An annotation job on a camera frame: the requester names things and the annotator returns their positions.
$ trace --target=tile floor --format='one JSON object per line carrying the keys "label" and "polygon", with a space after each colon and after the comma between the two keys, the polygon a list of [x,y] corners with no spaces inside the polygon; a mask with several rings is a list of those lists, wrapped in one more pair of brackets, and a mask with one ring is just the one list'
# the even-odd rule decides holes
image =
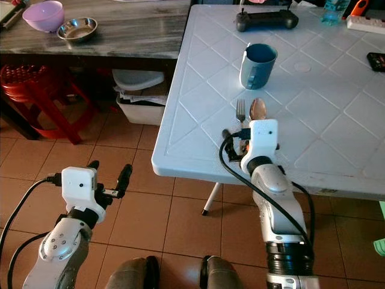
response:
{"label": "tile floor", "polygon": [[[79,111],[67,111],[75,118]],[[104,288],[123,261],[154,255],[161,263],[161,288],[198,288],[201,257],[221,255],[235,266],[245,288],[264,289],[266,255],[258,209],[245,187],[224,185],[209,216],[200,212],[214,184],[156,176],[151,154],[158,128],[136,125],[121,113],[105,110],[82,132],[84,141],[29,141],[1,121],[0,228],[26,189],[48,173],[67,166],[100,161],[99,182],[113,187],[120,169],[132,163],[134,172],[126,196],[107,209],[97,225],[77,288]],[[297,194],[305,216],[309,209]],[[373,249],[385,237],[378,202],[314,197],[316,219],[315,273],[322,289],[385,289],[385,258]],[[60,189],[38,187],[21,209],[9,232],[1,260],[1,284],[14,250],[34,234],[48,231],[65,211]],[[38,242],[21,254],[14,273],[20,288],[33,266]]]}

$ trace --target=black cable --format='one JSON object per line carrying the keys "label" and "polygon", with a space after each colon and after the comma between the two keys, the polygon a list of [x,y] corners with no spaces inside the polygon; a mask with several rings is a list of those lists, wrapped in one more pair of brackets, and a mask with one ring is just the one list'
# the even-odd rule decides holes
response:
{"label": "black cable", "polygon": [[224,141],[221,144],[221,147],[219,148],[219,159],[221,161],[221,164],[224,166],[224,168],[231,173],[234,177],[239,179],[241,182],[243,182],[245,185],[249,186],[251,189],[253,189],[257,194],[262,196],[265,200],[267,200],[271,205],[273,205],[278,211],[280,211],[281,214],[283,214],[288,220],[295,226],[295,228],[301,233],[302,237],[304,238],[306,246],[309,248],[309,252],[311,254],[311,257],[314,258],[314,251],[312,243],[310,242],[307,233],[304,231],[302,226],[298,224],[298,222],[284,209],[278,204],[275,200],[270,198],[267,194],[265,194],[263,191],[258,189],[255,185],[253,185],[251,182],[246,180],[244,177],[236,173],[234,170],[232,170],[224,161],[223,159],[223,148],[224,146],[229,142],[229,140],[233,137],[239,136],[238,133],[229,135],[224,139]]}
{"label": "black cable", "polygon": [[12,289],[12,277],[13,277],[13,267],[16,263],[17,256],[20,254],[20,252],[30,243],[33,241],[45,237],[49,232],[41,233],[39,235],[33,236],[32,238],[25,241],[23,244],[21,244],[15,253],[12,256],[10,266],[8,268],[8,275],[7,275],[7,281],[8,281],[8,289]]}
{"label": "black cable", "polygon": [[291,182],[294,187],[301,190],[307,197],[307,202],[309,203],[310,208],[310,242],[312,242],[312,245],[314,246],[314,237],[315,237],[315,209],[314,209],[314,203],[312,200],[311,195],[307,192],[307,190],[302,187],[301,185],[297,184],[296,182]]}
{"label": "black cable", "polygon": [[18,212],[20,211],[22,205],[25,203],[25,201],[27,200],[28,196],[32,193],[32,191],[40,184],[46,182],[47,179],[41,179],[39,181],[37,181],[35,184],[33,184],[29,189],[28,191],[26,191],[24,197],[21,199],[21,201],[19,202],[19,204],[17,205],[16,209],[14,209],[12,215],[9,217],[9,219],[7,220],[7,223],[5,224],[4,226],[4,229],[1,233],[1,237],[0,237],[0,260],[1,260],[1,255],[2,255],[2,250],[3,250],[3,247],[4,247],[4,241],[5,241],[5,237],[7,236],[7,233],[8,233],[8,230],[9,228],[11,227],[12,225],[12,222],[14,220],[14,218],[17,216]]}

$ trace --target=textured table surface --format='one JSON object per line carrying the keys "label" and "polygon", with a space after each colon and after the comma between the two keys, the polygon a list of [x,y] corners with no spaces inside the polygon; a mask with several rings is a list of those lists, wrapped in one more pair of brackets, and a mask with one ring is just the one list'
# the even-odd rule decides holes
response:
{"label": "textured table surface", "polygon": [[[238,11],[234,5],[192,7],[153,153],[154,171],[236,184],[218,159],[221,132],[240,128],[237,99],[250,107],[262,98],[268,117],[279,122],[277,161],[291,180],[340,195],[385,199],[385,73],[373,72],[366,60],[368,52],[385,52],[385,36],[348,30],[344,23],[324,25],[322,9],[299,7],[293,10],[300,18],[293,30],[239,33],[233,23]],[[267,43],[279,54],[259,90],[245,90],[238,79],[249,42]]]}
{"label": "textured table surface", "polygon": [[9,31],[1,33],[0,53],[177,59],[191,1],[61,2],[65,20],[84,16],[97,20],[95,37],[86,43],[69,46],[55,33],[34,30],[20,19]]}

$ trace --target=power strip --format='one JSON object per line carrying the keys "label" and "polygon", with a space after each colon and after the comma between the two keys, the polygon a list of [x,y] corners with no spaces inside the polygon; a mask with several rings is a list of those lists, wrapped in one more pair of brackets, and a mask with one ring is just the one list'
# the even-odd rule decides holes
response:
{"label": "power strip", "polygon": [[385,20],[367,19],[363,16],[350,15],[347,19],[349,29],[385,34]]}

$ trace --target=plastic bottle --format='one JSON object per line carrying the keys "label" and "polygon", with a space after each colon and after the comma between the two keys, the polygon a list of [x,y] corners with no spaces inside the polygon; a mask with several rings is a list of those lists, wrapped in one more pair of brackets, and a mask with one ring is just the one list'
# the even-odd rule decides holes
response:
{"label": "plastic bottle", "polygon": [[321,21],[333,26],[341,21],[350,0],[326,0],[325,13],[322,15]]}

